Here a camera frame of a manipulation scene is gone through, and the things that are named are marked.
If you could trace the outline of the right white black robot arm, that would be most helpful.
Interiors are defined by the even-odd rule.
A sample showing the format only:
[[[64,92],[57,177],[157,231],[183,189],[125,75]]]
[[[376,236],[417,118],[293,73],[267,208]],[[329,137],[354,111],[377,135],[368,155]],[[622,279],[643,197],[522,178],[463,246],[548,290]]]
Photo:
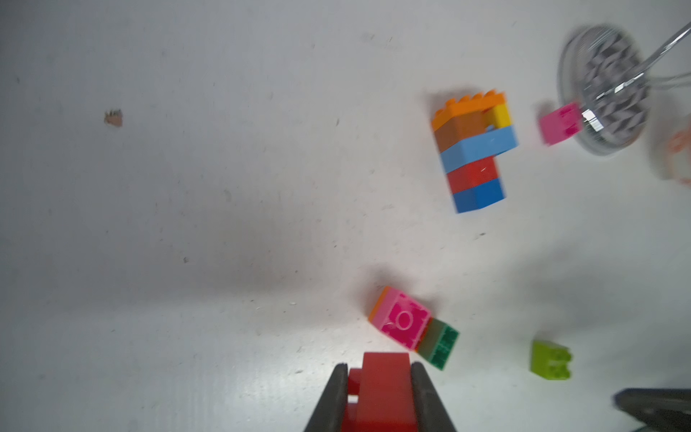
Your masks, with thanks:
[[[689,389],[624,389],[615,406],[643,423],[641,431],[689,431]]]

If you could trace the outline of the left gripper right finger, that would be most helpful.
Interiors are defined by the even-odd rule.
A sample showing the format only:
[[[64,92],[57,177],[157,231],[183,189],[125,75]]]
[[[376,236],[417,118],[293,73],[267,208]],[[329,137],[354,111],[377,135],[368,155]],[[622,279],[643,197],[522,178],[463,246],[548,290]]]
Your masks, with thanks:
[[[426,368],[411,364],[410,378],[419,432],[455,432],[453,424]]]

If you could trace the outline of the dark green lego brick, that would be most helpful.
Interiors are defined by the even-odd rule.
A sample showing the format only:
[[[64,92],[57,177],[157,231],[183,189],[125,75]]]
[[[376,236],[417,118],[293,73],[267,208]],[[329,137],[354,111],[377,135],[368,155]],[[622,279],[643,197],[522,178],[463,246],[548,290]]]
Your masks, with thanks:
[[[432,318],[417,345],[416,352],[443,371],[459,337],[459,331],[442,320]]]

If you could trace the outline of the brown lego brick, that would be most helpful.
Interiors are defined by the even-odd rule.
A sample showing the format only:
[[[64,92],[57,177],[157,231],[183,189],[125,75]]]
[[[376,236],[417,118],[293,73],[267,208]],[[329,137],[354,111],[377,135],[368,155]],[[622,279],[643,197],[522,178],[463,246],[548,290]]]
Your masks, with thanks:
[[[494,128],[494,124],[488,122],[482,112],[453,117],[434,132],[437,150],[443,153],[461,140],[482,135]]]

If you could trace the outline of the orange long lego brick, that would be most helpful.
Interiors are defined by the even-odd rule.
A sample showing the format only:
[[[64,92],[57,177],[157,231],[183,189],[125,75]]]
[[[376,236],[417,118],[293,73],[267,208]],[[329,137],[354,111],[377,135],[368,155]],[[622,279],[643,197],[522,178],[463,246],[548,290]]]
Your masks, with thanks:
[[[374,307],[372,307],[372,309],[370,311],[370,314],[368,316],[369,321],[373,321],[375,319],[379,309],[381,308],[381,304],[386,299],[389,291],[390,291],[390,286],[385,286],[385,288],[383,288],[383,291],[381,291],[381,293],[379,294],[379,296],[376,300],[376,303],[374,304]]]

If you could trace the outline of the light blue lego plate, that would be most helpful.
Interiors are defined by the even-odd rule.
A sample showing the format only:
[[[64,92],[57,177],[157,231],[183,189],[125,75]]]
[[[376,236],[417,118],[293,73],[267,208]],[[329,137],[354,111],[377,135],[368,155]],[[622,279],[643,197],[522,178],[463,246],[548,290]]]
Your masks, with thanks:
[[[449,174],[484,158],[505,153],[518,146],[513,126],[493,129],[453,144],[440,154],[444,172]]]

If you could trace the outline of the yellow lego brick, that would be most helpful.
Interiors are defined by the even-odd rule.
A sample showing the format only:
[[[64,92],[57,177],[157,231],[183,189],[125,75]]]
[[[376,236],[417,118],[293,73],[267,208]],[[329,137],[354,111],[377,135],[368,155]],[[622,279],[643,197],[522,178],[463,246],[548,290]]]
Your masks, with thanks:
[[[488,110],[484,111],[482,116],[487,130],[503,129],[513,124],[510,117],[509,108],[506,104],[498,104],[493,106],[493,108],[489,108]]]

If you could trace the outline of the small red lego brick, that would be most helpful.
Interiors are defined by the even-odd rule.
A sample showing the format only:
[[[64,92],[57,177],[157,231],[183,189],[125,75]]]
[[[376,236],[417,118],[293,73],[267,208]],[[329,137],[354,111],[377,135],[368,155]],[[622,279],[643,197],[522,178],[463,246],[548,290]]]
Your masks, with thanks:
[[[452,194],[472,189],[500,177],[495,158],[483,158],[447,174]]]

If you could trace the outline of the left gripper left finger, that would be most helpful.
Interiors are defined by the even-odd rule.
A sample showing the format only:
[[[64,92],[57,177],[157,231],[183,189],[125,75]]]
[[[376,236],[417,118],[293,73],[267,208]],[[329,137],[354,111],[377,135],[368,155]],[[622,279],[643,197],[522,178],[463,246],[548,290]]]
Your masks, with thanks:
[[[348,366],[334,367],[305,432],[340,432],[347,411]]]

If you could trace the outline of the blue small lego brick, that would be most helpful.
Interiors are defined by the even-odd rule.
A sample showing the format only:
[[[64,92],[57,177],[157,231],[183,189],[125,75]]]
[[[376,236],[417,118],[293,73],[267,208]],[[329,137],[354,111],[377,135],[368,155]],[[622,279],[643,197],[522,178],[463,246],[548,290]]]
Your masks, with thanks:
[[[457,213],[480,210],[504,198],[505,193],[498,178],[453,195]]]

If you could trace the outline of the magenta lego brick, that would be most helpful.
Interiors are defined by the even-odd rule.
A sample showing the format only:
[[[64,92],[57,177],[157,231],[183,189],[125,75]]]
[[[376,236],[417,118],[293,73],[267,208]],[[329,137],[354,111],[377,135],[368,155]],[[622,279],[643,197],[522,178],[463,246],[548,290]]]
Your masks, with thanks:
[[[567,104],[539,119],[543,142],[552,146],[568,140],[583,129],[583,117],[578,104]]]

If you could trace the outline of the pink lego brick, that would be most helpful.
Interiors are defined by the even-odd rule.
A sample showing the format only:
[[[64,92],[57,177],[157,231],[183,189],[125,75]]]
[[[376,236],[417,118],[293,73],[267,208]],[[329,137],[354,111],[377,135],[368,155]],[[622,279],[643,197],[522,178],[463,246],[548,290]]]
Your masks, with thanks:
[[[375,319],[369,322],[406,349],[416,350],[431,318],[431,311],[426,306],[390,287]]]

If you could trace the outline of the lime green lego brick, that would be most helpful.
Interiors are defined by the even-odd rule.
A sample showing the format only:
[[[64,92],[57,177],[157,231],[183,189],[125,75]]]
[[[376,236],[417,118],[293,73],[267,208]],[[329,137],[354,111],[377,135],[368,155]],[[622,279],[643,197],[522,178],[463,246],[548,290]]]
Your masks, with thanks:
[[[543,379],[569,380],[572,377],[571,361],[572,353],[568,347],[539,339],[532,342],[530,371]]]

